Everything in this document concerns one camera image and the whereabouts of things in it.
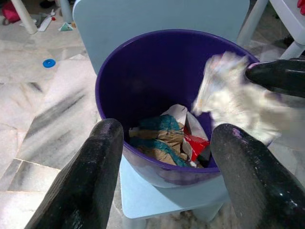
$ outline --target red object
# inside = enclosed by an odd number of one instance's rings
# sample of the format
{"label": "red object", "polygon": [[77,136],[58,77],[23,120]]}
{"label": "red object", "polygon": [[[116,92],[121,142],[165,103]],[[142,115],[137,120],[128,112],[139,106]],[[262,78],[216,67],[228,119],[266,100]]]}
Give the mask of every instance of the red object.
{"label": "red object", "polygon": [[14,23],[20,20],[20,17],[11,1],[2,7],[2,14],[9,23]]}
{"label": "red object", "polygon": [[305,0],[299,0],[299,1],[297,1],[297,7],[298,8],[301,8],[302,6],[304,6],[305,5]]}
{"label": "red object", "polygon": [[301,7],[301,14],[305,15],[305,5]]}
{"label": "red object", "polygon": [[197,157],[201,154],[201,152],[210,144],[209,141],[204,140],[200,137],[195,137],[193,135],[185,134],[184,139],[192,148],[192,161],[195,161]]}

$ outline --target purple trash bin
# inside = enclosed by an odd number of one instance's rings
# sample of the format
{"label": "purple trash bin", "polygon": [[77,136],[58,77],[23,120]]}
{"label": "purple trash bin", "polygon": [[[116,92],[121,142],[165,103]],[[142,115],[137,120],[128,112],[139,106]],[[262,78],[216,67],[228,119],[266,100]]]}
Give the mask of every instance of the purple trash bin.
{"label": "purple trash bin", "polygon": [[[123,154],[151,184],[176,187],[196,184],[220,175],[211,158],[208,168],[169,165],[150,158],[128,144],[128,130],[138,121],[160,115],[174,104],[191,109],[205,62],[225,51],[258,60],[221,37],[199,31],[164,30],[135,37],[114,50],[102,65],[96,82],[96,102],[102,118],[115,118],[124,128]],[[208,138],[209,114],[197,117]]]}

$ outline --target blue bottle cap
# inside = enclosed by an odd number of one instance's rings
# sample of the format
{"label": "blue bottle cap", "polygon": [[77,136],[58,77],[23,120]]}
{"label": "blue bottle cap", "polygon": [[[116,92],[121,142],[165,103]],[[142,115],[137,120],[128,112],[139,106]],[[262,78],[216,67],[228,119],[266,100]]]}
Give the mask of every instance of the blue bottle cap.
{"label": "blue bottle cap", "polygon": [[51,68],[56,64],[56,62],[53,59],[46,59],[42,64],[45,68]]}

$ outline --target marble floor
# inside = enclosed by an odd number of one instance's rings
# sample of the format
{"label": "marble floor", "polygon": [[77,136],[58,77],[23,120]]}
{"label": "marble floor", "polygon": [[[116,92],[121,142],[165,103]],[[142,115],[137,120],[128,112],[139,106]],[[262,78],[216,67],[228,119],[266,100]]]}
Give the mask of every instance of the marble floor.
{"label": "marble floor", "polygon": [[[37,0],[24,2],[30,13],[43,11]],[[57,11],[56,21],[34,35],[19,22],[0,25],[0,229],[24,228],[54,178],[100,120],[94,99],[96,75],[77,29],[59,32],[62,23]],[[268,5],[246,48],[261,61],[274,60],[284,52],[281,39],[287,34]],[[47,58],[57,61],[53,68],[42,66]],[[304,101],[288,99],[295,107],[305,107]],[[305,185],[304,145],[289,137],[284,135],[270,148]],[[122,228],[119,179],[107,228]],[[227,203],[210,223],[187,211],[149,219],[146,228],[239,227]]]}

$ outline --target white table leg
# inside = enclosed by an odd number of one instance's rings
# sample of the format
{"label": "white table leg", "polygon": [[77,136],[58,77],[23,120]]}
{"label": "white table leg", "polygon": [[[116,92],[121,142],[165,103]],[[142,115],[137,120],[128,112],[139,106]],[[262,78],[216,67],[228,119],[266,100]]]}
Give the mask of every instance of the white table leg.
{"label": "white table leg", "polygon": [[32,18],[30,17],[27,9],[24,7],[24,4],[21,0],[11,0],[22,23],[24,24],[26,30],[29,34],[34,34],[37,31],[37,26],[33,22]]}
{"label": "white table leg", "polygon": [[145,219],[130,219],[123,216],[123,229],[145,229]]}
{"label": "white table leg", "polygon": [[299,57],[305,50],[305,45],[301,45],[297,42],[293,42],[283,53],[280,59],[289,59],[293,57]]}
{"label": "white table leg", "polygon": [[202,222],[210,222],[212,219],[214,219],[222,205],[223,203],[210,205],[203,208],[196,208],[193,209],[193,214]]}
{"label": "white table leg", "polygon": [[245,46],[250,42],[250,39],[253,36],[253,33],[257,27],[257,24],[266,8],[266,5],[269,0],[257,0],[254,5],[251,13],[245,22],[242,30],[240,31],[237,37],[237,44],[240,46]]}

